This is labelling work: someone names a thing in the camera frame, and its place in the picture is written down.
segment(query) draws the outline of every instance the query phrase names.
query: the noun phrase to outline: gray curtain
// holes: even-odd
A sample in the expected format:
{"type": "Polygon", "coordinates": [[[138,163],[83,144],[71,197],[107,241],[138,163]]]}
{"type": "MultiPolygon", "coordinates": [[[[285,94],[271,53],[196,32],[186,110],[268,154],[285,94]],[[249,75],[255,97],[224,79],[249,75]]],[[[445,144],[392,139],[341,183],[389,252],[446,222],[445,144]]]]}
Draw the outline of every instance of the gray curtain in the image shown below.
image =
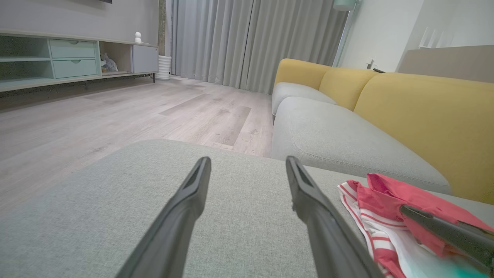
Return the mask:
{"type": "Polygon", "coordinates": [[[283,58],[332,65],[347,12],[331,0],[172,0],[171,73],[271,93],[283,58]]]}

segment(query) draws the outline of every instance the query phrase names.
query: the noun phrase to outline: gray sofa cushion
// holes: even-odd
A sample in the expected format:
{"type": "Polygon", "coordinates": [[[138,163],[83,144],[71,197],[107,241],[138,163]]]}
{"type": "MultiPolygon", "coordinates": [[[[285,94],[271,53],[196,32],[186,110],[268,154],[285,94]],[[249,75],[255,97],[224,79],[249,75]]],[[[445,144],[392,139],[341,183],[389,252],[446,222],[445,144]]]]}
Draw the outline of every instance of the gray sofa cushion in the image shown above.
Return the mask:
{"type": "Polygon", "coordinates": [[[331,104],[336,104],[336,102],[333,99],[331,99],[329,96],[309,86],[295,84],[295,83],[288,83],[288,82],[279,82],[273,88],[273,98],[272,98],[273,115],[276,115],[278,106],[283,101],[283,99],[289,96],[300,96],[314,100],[324,101],[331,104]]]}
{"type": "Polygon", "coordinates": [[[295,155],[304,165],[365,177],[381,173],[422,189],[451,194],[429,163],[359,115],[302,97],[278,108],[271,157],[295,155]]]}

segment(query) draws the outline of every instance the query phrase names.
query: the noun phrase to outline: sofa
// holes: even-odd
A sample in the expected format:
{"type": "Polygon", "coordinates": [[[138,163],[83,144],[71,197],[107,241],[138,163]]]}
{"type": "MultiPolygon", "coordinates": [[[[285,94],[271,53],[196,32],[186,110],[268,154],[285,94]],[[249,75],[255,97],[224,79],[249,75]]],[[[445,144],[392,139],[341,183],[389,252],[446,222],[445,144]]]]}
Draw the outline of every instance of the sofa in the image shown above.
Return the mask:
{"type": "Polygon", "coordinates": [[[280,62],[272,158],[494,204],[494,84],[280,62]]]}
{"type": "MultiPolygon", "coordinates": [[[[0,277],[115,277],[202,156],[211,176],[183,277],[316,277],[284,161],[171,140],[124,147],[0,215],[0,277]]],[[[306,169],[365,246],[337,186],[366,179],[306,169]]],[[[432,193],[494,226],[494,206],[432,193]]]]}

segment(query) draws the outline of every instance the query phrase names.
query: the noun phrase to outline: yellow sofa backrest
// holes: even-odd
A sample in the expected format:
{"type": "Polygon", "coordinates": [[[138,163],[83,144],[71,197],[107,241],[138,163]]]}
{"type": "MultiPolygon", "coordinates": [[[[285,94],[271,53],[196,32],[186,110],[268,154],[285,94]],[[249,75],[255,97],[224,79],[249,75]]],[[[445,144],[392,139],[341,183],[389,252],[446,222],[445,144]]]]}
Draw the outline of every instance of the yellow sofa backrest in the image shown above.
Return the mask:
{"type": "Polygon", "coordinates": [[[321,79],[330,68],[330,66],[285,58],[278,65],[274,86],[279,82],[291,82],[317,90],[321,85],[321,79]]]}
{"type": "Polygon", "coordinates": [[[354,112],[429,162],[455,196],[494,204],[494,84],[383,73],[354,112]]]}
{"type": "Polygon", "coordinates": [[[364,86],[378,74],[372,70],[328,67],[319,91],[353,111],[364,86]]]}

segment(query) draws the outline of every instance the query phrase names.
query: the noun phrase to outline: mint green drawer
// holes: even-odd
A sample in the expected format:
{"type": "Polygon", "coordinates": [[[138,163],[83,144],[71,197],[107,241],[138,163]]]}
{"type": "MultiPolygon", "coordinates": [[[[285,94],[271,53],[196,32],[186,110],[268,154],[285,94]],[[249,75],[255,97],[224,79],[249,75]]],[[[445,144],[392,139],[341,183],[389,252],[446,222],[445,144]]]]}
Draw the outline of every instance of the mint green drawer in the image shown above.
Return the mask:
{"type": "Polygon", "coordinates": [[[52,58],[94,58],[94,42],[50,40],[52,58]]]}
{"type": "Polygon", "coordinates": [[[96,60],[53,61],[53,68],[55,69],[55,78],[97,74],[96,60]]]}

